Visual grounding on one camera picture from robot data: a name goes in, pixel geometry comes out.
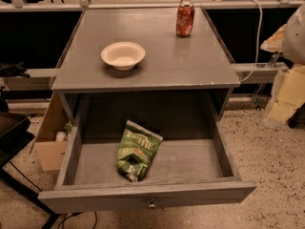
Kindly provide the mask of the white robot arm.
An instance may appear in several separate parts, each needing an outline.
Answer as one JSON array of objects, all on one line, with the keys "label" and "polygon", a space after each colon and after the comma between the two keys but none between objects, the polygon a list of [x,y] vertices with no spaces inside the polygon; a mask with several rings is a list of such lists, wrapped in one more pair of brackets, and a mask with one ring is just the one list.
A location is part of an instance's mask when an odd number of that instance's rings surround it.
[{"label": "white robot arm", "polygon": [[305,3],[287,22],[282,42],[283,56],[296,63],[305,64]]}]

